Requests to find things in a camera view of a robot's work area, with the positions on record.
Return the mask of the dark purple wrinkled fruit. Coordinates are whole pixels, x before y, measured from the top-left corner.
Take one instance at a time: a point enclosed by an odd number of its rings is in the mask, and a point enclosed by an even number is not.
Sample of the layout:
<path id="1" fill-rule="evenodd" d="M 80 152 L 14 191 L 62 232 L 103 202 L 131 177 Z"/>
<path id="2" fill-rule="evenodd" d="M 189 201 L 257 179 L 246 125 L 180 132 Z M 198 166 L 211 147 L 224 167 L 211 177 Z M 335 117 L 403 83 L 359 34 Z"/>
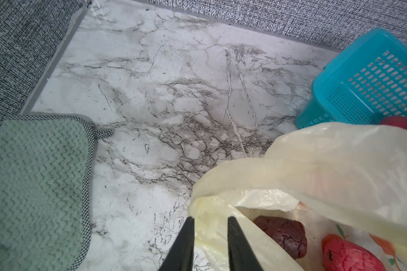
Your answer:
<path id="1" fill-rule="evenodd" d="M 294 260 L 306 256 L 308 241 L 301 222 L 272 216 L 259 216 L 253 222 Z"/>

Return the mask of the teal plastic basket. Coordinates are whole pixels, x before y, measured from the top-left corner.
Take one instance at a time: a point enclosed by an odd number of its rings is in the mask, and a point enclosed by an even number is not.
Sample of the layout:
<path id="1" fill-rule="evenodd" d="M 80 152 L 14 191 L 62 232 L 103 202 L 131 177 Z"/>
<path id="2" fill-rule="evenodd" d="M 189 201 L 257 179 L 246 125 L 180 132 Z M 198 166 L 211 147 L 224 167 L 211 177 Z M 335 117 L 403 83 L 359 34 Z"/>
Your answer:
<path id="1" fill-rule="evenodd" d="M 379 124 L 407 118 L 407 46 L 384 29 L 362 35 L 313 80 L 297 129 L 320 123 Z"/>

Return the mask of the green waffle cloth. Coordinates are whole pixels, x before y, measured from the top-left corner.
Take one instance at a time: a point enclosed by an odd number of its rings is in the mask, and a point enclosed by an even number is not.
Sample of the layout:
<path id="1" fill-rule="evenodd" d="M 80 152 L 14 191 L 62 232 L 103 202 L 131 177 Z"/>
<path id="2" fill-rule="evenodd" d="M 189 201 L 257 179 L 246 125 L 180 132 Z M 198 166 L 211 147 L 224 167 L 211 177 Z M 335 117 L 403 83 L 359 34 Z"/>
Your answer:
<path id="1" fill-rule="evenodd" d="M 70 115 L 10 116 L 0 127 L 0 271 L 74 271 L 90 245 L 97 140 Z"/>

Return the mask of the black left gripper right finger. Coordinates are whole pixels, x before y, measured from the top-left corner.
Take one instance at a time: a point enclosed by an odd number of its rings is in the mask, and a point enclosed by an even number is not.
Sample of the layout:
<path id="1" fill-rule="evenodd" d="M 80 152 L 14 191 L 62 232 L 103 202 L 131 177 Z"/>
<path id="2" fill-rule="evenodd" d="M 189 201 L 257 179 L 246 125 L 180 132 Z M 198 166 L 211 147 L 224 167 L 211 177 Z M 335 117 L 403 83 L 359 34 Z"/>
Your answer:
<path id="1" fill-rule="evenodd" d="M 237 219 L 228 218 L 228 259 L 230 271 L 263 271 Z"/>

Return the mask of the wrinkled red fruit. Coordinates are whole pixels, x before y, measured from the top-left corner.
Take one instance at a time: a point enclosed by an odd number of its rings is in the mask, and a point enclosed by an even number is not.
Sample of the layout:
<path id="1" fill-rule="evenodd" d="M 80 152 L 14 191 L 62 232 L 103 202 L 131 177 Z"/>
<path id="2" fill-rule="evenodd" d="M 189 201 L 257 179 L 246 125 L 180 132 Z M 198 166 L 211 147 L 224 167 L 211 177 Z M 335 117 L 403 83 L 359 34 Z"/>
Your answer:
<path id="1" fill-rule="evenodd" d="M 322 240 L 322 265 L 326 271 L 385 271 L 384 264 L 370 251 L 335 234 Z"/>

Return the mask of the translucent yellowish plastic bag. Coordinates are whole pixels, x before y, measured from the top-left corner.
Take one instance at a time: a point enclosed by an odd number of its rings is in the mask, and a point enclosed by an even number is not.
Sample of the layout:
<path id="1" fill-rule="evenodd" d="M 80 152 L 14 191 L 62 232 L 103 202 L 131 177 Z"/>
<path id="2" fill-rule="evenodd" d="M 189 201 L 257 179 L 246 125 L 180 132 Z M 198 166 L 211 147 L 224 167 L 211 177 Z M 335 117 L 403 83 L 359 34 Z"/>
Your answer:
<path id="1" fill-rule="evenodd" d="M 241 208 L 294 212 L 308 234 L 303 261 L 291 258 Z M 228 264 L 228 218 L 237 218 L 266 271 L 320 271 L 321 239 L 340 224 L 353 240 L 391 242 L 407 268 L 407 131 L 324 123 L 278 137 L 262 158 L 224 163 L 193 187 L 195 244 L 217 271 Z"/>

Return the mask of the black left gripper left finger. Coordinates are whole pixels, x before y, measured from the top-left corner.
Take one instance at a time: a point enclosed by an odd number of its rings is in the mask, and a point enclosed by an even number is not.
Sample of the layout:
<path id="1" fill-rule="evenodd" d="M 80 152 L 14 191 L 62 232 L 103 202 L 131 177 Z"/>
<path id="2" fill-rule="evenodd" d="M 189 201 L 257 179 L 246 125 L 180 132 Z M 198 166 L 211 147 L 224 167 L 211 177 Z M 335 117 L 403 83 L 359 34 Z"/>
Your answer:
<path id="1" fill-rule="evenodd" d="M 194 255 L 194 218 L 185 220 L 159 271 L 191 271 Z"/>

